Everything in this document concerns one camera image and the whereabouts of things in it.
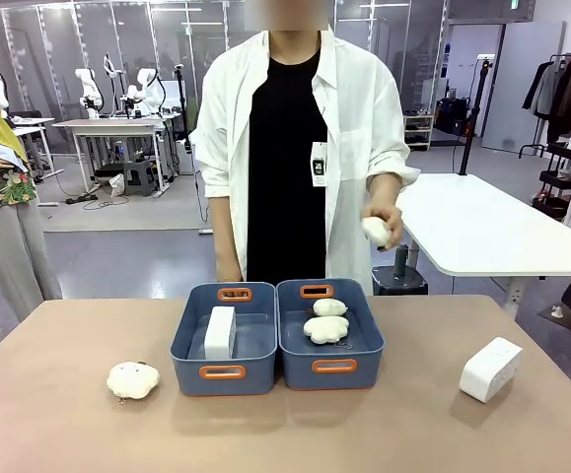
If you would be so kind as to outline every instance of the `white box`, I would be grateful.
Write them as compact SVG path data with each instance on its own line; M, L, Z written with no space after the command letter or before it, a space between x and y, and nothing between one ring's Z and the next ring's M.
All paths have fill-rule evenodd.
M461 391L480 402L487 402L515 376L521 355L522 348L504 338L494 338L466 362L461 375Z
M235 308L230 306L213 307L204 337L206 360L232 359L236 330Z

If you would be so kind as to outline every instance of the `rolled-up sleeve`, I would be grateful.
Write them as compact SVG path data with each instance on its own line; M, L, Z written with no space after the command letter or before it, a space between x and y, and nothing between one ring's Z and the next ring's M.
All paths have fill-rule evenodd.
M416 180L419 169L405 164L410 149L404 140L403 113L394 77L384 64L379 65L377 77L368 178L393 172L405 187Z
M225 84L225 79L217 77L218 69L213 64L204 77L197 129L191 134L194 137L195 157L204 179L206 198L230 196L226 111L216 82L219 79Z

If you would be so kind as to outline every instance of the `white badge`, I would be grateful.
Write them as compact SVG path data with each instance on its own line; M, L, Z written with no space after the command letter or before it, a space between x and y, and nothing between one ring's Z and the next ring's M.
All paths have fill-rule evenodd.
M315 142L312 145L310 166L314 187L326 187L326 143Z

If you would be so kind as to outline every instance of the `basket handle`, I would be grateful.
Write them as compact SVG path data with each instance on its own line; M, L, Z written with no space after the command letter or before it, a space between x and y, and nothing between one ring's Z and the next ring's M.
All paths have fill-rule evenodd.
M222 303L246 303L252 300L252 289L221 288L217 291L217 299Z
M306 284L301 288L303 299L327 299L332 298L334 293L331 284Z
M199 377L203 379L243 379L246 377L246 367L242 365L204 366L199 369Z
M320 374L328 372L354 372L357 370L357 360L347 358L344 360L315 360L312 371Z

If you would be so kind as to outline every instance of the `gray plastic basket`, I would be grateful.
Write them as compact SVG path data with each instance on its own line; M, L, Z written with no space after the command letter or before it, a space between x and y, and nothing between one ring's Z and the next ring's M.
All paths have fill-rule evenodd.
M276 295L265 283L203 284L190 292L171 346L179 390L187 396L264 394L274 385ZM204 337L216 305L235 308L232 360L204 358Z
M285 382L292 389L371 387L386 343L359 283L350 279L284 281L276 287L278 343ZM335 298L348 307L348 335L316 345L303 332L314 302Z

